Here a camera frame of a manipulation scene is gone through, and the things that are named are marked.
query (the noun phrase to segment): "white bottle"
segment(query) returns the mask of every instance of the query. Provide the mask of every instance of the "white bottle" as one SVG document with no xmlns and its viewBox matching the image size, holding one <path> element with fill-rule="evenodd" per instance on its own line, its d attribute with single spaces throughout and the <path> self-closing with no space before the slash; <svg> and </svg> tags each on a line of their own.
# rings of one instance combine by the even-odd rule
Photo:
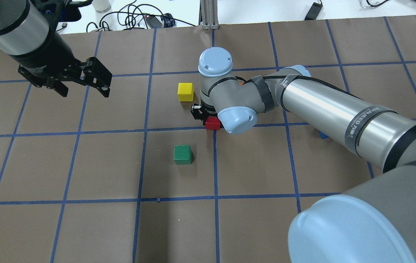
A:
<svg viewBox="0 0 416 263">
<path fill-rule="evenodd" d="M 93 0 L 93 7 L 98 13 L 106 13 L 111 9 L 111 4 L 109 0 Z"/>
</svg>

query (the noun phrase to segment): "blue object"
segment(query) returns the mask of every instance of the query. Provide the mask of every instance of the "blue object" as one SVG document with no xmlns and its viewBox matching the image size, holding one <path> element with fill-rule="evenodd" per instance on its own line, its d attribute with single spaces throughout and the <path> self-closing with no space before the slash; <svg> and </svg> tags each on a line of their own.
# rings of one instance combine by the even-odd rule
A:
<svg viewBox="0 0 416 263">
<path fill-rule="evenodd" d="M 205 77 L 221 77 L 231 70 L 232 56 L 222 47 L 208 48 L 200 55 L 198 71 Z"/>
<path fill-rule="evenodd" d="M 227 133 L 240 134 L 257 124 L 257 113 L 248 107 L 229 107 L 218 112 Z"/>
<path fill-rule="evenodd" d="M 321 131 L 318 131 L 318 133 L 320 133 L 320 137 L 321 137 L 322 139 L 327 139 L 327 138 L 329 138 L 329 136 L 328 136 L 328 135 L 326 135 L 325 133 L 322 133 Z"/>
<path fill-rule="evenodd" d="M 173 15 L 170 13 L 164 14 L 164 16 L 161 17 L 161 20 L 163 20 L 163 28 L 172 28 L 176 25 L 176 20 L 174 20 Z"/>
</svg>

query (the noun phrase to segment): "yellow cube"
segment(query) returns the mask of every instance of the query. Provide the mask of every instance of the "yellow cube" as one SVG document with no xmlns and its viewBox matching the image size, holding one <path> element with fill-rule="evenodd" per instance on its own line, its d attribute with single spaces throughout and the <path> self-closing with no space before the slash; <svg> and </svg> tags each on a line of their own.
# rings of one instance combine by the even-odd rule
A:
<svg viewBox="0 0 416 263">
<path fill-rule="evenodd" d="M 193 83 L 179 83 L 177 96 L 181 102 L 193 101 Z"/>
</svg>

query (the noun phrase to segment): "green cube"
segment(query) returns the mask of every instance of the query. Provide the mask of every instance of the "green cube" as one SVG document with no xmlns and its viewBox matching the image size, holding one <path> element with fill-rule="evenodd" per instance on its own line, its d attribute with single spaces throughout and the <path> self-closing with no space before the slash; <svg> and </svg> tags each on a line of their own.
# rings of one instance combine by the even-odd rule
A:
<svg viewBox="0 0 416 263">
<path fill-rule="evenodd" d="M 191 164 L 192 151 L 190 145 L 175 145 L 174 146 L 174 161 L 178 164 Z"/>
</svg>

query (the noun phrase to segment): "power adapter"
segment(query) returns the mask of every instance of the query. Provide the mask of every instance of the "power adapter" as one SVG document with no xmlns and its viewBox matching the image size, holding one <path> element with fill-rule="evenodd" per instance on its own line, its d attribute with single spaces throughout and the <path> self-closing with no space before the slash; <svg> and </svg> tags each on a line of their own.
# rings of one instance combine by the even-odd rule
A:
<svg viewBox="0 0 416 263">
<path fill-rule="evenodd" d="M 320 13 L 321 8 L 323 7 L 323 3 L 320 1 L 319 3 L 313 3 L 308 10 L 307 15 L 305 16 L 305 20 L 315 20 Z"/>
</svg>

